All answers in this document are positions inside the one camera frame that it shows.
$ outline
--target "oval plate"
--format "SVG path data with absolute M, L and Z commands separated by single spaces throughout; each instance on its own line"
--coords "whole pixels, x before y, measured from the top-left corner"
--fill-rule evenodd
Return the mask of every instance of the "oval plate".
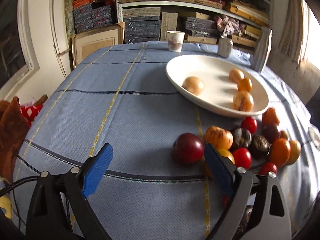
M 242 112 L 232 108 L 233 96 L 238 92 L 237 84 L 229 79 L 229 72 L 239 69 L 252 81 L 252 112 Z M 184 55 L 170 60 L 166 74 L 175 88 L 196 105 L 211 112 L 228 117 L 243 118 L 263 114 L 269 105 L 269 97 L 264 87 L 244 69 L 225 60 L 202 55 Z M 204 82 L 204 90 L 199 96 L 182 88 L 183 81 L 196 76 Z

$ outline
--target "cabinet door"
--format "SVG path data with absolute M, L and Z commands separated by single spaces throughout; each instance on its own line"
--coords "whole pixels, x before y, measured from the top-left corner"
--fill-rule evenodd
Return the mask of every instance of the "cabinet door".
M 99 28 L 75 35 L 72 38 L 74 67 L 100 48 L 123 44 L 123 28 L 115 27 L 105 31 Z

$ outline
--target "blue tablecloth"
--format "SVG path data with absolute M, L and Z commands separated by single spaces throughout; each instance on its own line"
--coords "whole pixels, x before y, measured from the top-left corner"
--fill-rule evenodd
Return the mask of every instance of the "blue tablecloth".
M 89 202 L 112 239 L 205 239 L 223 212 L 222 194 L 215 181 L 205 182 L 201 163 L 182 168 L 169 152 L 182 133 L 199 135 L 212 125 L 232 129 L 241 120 L 188 101 L 169 82 L 165 67 L 179 55 L 217 57 L 216 52 L 217 46 L 205 44 L 183 44 L 181 53 L 169 52 L 167 42 L 97 50 L 49 98 L 20 155 L 40 171 L 60 174 L 110 143 L 113 161 Z M 310 114 L 269 68 L 261 74 L 247 68 L 250 57 L 233 50 L 228 60 L 261 82 L 279 114 L 280 128 L 303 144 L 299 160 L 279 171 L 294 233 L 320 188 L 319 153 L 308 142 Z M 17 160 L 14 179 L 30 175 L 34 172 Z M 24 184 L 15 192 L 24 222 L 34 186 Z M 76 223 L 74 231 L 81 234 Z

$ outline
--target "white cup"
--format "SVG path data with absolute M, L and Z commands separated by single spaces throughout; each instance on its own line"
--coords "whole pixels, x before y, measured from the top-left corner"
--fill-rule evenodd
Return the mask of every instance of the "white cup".
M 167 31 L 169 51 L 180 52 L 182 50 L 184 35 L 184 32 Z

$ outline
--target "metal screw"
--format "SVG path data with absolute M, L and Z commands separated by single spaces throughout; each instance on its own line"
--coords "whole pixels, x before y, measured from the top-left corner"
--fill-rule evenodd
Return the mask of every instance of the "metal screw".
M 273 179 L 276 177 L 276 174 L 273 171 L 268 172 L 268 175 Z
M 246 173 L 246 170 L 245 170 L 245 168 L 243 168 L 243 167 L 238 167 L 238 168 L 237 168 L 237 171 L 238 171 L 239 173 L 241 173 L 241 174 Z
M 72 169 L 71 169 L 71 173 L 73 173 L 73 174 L 76 174 L 76 173 L 78 173 L 80 171 L 80 168 L 79 167 L 73 167 Z
M 45 178 L 46 176 L 48 176 L 48 174 L 49 174 L 49 172 L 43 171 L 43 172 L 41 172 L 41 177 Z

